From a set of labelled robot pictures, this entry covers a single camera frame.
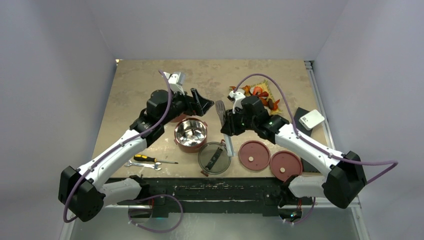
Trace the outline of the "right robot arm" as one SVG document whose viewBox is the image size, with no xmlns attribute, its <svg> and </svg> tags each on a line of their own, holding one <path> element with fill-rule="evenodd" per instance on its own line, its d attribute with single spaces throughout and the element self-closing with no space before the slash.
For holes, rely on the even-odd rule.
<svg viewBox="0 0 424 240">
<path fill-rule="evenodd" d="M 292 174 L 283 182 L 280 196 L 288 204 L 303 197 L 326 198 L 345 209 L 367 184 L 360 157 L 327 147 L 298 129 L 280 115 L 271 115 L 257 96 L 231 93 L 233 108 L 226 110 L 221 133 L 238 136 L 254 131 L 259 138 L 283 147 L 315 167 L 321 176 Z"/>
</svg>

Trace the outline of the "metal serving tongs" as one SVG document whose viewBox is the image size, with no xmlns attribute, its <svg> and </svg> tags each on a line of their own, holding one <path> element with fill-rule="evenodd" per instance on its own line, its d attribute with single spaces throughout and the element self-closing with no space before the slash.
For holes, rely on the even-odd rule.
<svg viewBox="0 0 424 240">
<path fill-rule="evenodd" d="M 236 152 L 234 150 L 231 137 L 227 134 L 227 132 L 224 128 L 225 117 L 226 117 L 226 109 L 225 109 L 224 102 L 222 100 L 217 100 L 215 102 L 215 108 L 216 108 L 216 112 L 217 112 L 217 115 L 218 115 L 220 123 L 221 123 L 221 128 L 224 130 L 224 132 L 222 132 L 222 134 L 223 134 L 224 143 L 225 143 L 225 146 L 226 146 L 226 149 L 227 149 L 227 155 L 229 157 L 234 157 L 236 155 Z"/>
</svg>

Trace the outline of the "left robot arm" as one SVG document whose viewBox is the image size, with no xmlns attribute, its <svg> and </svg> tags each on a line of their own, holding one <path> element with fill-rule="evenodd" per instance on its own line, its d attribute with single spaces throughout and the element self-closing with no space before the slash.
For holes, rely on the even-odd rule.
<svg viewBox="0 0 424 240">
<path fill-rule="evenodd" d="M 190 91 L 191 95 L 185 91 L 153 91 L 146 107 L 119 140 L 86 164 L 78 168 L 68 166 L 61 172 L 58 200 L 64 205 L 65 223 L 91 220 L 107 200 L 132 200 L 138 205 L 148 201 L 149 191 L 140 177 L 125 180 L 118 194 L 107 193 L 104 185 L 124 163 L 159 139 L 171 120 L 180 115 L 202 117 L 214 105 L 213 100 L 202 97 L 197 89 Z"/>
</svg>

